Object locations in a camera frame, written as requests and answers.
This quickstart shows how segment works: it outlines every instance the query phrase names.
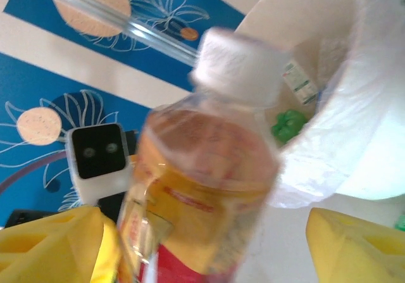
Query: white bin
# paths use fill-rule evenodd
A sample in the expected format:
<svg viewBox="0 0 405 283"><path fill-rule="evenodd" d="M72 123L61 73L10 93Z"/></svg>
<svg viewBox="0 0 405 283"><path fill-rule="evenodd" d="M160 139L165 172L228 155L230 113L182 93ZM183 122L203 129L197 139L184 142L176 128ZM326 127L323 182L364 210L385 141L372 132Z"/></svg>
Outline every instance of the white bin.
<svg viewBox="0 0 405 283"><path fill-rule="evenodd" d="M282 149L272 206L306 206L334 192L364 199L405 193L404 23L401 0L260 0L245 17L238 31L295 48L315 79L320 42L349 38L331 98ZM285 86L269 121L289 108L297 102Z"/></svg>

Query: yellow object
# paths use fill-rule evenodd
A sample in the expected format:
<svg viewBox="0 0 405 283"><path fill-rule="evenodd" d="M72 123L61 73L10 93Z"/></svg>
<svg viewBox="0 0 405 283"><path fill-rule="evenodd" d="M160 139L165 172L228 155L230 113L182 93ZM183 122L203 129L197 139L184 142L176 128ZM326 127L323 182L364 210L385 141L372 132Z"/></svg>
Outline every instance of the yellow object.
<svg viewBox="0 0 405 283"><path fill-rule="evenodd" d="M121 259L121 247L115 223L103 216L104 233L90 283L112 283Z"/></svg>
<svg viewBox="0 0 405 283"><path fill-rule="evenodd" d="M306 237L320 283L405 282L405 232L313 208Z"/></svg>
<svg viewBox="0 0 405 283"><path fill-rule="evenodd" d="M0 230L0 282L89 283L102 238L93 206Z"/></svg>

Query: juice bottle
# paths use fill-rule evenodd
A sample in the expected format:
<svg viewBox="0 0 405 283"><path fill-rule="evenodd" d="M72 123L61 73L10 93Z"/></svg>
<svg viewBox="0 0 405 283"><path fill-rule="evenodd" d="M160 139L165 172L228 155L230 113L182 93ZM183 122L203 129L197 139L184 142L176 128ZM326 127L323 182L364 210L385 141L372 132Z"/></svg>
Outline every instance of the juice bottle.
<svg viewBox="0 0 405 283"><path fill-rule="evenodd" d="M231 282L279 168L263 110L288 56L220 28L199 50L195 91L146 120L121 211L136 275L157 252L158 283Z"/></svg>

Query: white bottle cap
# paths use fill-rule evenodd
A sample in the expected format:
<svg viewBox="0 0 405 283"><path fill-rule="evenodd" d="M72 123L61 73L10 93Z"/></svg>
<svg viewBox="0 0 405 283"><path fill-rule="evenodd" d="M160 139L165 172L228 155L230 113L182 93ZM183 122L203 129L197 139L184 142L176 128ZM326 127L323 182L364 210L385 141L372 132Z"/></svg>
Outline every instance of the white bottle cap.
<svg viewBox="0 0 405 283"><path fill-rule="evenodd" d="M206 31L199 45L193 81L251 106L273 106L280 94L290 53L223 28Z"/></svg>

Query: transparent tube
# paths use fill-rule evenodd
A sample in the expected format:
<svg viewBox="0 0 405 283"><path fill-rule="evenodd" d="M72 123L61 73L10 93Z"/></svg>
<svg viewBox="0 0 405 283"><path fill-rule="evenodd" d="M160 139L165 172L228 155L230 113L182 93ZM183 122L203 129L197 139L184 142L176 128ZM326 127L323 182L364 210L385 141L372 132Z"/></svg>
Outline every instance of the transparent tube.
<svg viewBox="0 0 405 283"><path fill-rule="evenodd" d="M194 66L197 51L188 45L153 29L136 20L136 16L127 17L119 11L106 6L98 0L58 0L72 8L90 15L99 21L119 28L137 41L152 47L189 66Z"/></svg>

